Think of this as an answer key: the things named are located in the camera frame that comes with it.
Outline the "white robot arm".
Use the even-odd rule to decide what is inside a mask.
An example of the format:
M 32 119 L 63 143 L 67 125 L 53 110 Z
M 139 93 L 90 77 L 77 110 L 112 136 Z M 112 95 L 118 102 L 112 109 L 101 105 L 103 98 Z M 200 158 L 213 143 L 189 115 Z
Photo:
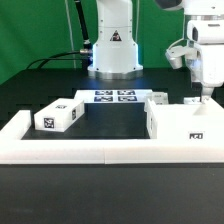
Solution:
M 224 0 L 154 0 L 163 10 L 184 13 L 183 37 L 165 55 L 174 69 L 186 66 L 202 86 L 201 99 L 224 85 Z M 128 79 L 143 70 L 133 39 L 132 0 L 96 0 L 98 39 L 93 45 L 91 77 Z

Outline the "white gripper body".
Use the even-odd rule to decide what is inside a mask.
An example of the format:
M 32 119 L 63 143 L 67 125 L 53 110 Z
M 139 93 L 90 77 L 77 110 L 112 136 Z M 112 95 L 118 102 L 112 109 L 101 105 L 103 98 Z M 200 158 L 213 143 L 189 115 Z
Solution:
M 187 38 L 196 53 L 190 69 L 199 82 L 207 87 L 224 83 L 224 20 L 190 20 Z

